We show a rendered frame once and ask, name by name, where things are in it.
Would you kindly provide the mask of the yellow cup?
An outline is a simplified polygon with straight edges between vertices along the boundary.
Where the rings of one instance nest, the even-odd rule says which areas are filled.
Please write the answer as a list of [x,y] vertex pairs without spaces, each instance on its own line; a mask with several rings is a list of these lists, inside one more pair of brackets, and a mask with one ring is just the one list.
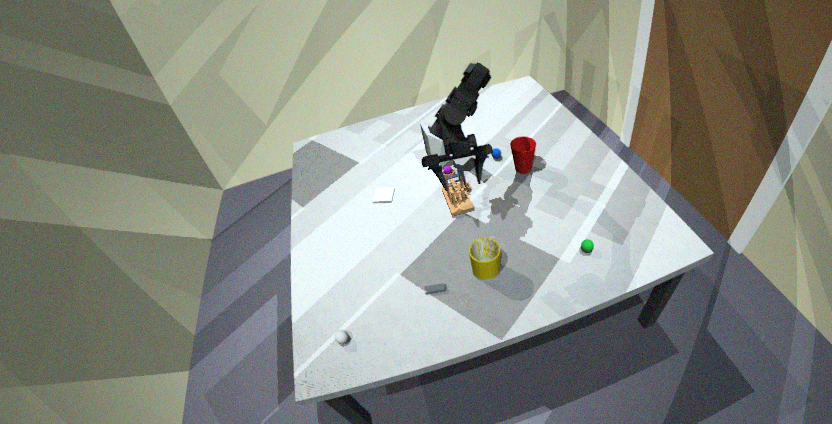
[[481,237],[469,245],[473,273],[481,281],[491,281],[500,272],[500,246],[492,238]]

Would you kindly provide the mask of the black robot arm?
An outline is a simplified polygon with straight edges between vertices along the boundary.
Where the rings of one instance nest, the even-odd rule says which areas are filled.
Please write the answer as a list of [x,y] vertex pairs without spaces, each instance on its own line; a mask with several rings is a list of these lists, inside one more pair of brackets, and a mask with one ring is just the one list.
[[[461,123],[466,119],[466,116],[472,116],[478,108],[478,91],[484,88],[490,82],[491,76],[489,70],[480,63],[470,63],[464,71],[464,77],[458,87],[454,87],[451,93],[446,98],[446,103],[441,106],[435,117],[437,120],[432,127],[429,127],[430,133],[442,139],[442,131],[448,131],[461,128]],[[438,114],[439,113],[439,114]],[[472,153],[471,147],[477,146],[474,134],[463,135],[460,133],[458,138],[447,138],[447,151],[453,157],[459,157],[463,154]],[[451,153],[449,153],[451,150]]]

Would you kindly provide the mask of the red plastic cup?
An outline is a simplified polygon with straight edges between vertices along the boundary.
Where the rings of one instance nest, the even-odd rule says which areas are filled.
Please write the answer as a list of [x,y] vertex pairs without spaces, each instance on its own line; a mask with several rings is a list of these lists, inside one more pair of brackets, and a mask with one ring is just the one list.
[[531,171],[536,142],[531,138],[519,136],[511,141],[510,146],[516,171],[522,174]]

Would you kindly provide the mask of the grey ball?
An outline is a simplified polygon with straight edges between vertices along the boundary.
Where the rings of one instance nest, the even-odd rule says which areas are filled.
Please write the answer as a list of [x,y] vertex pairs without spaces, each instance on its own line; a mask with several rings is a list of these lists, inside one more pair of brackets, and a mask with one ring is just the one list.
[[345,330],[339,330],[335,333],[334,338],[338,343],[346,343],[348,341],[348,334]]

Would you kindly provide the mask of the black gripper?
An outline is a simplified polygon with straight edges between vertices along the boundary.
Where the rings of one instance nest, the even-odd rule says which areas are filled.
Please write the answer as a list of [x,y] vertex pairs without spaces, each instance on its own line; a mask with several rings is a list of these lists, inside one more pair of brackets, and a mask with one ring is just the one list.
[[463,131],[462,131],[461,128],[458,128],[458,129],[453,129],[453,130],[448,130],[448,131],[442,131],[441,133],[442,133],[442,139],[443,139],[446,155],[438,156],[438,154],[433,154],[433,155],[424,156],[421,159],[422,167],[423,168],[424,167],[429,167],[428,170],[432,170],[435,173],[435,175],[438,177],[439,181],[441,182],[442,186],[444,187],[445,191],[448,191],[447,184],[446,184],[444,174],[443,174],[443,171],[442,171],[442,165],[439,166],[439,162],[444,162],[444,161],[449,161],[449,160],[454,160],[454,159],[459,159],[459,158],[464,158],[464,157],[469,157],[469,156],[474,156],[475,155],[474,162],[475,162],[477,180],[478,180],[478,183],[480,184],[483,163],[484,163],[485,159],[489,157],[489,155],[487,156],[487,154],[491,154],[491,153],[493,154],[492,146],[490,144],[482,145],[482,146],[477,145],[477,146],[475,146],[471,149],[472,153],[463,154],[463,155],[460,155],[459,157],[453,157],[453,156],[450,156],[451,154],[449,155],[448,151],[447,151],[447,138],[449,138],[449,137],[452,137],[452,139],[458,138],[459,134],[463,133]]

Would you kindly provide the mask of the dark grey flat bar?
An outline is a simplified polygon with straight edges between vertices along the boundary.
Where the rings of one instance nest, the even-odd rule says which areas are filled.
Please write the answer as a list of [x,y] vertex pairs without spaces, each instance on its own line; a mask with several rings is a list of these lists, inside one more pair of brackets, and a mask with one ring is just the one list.
[[440,292],[445,292],[444,283],[425,286],[426,295]]

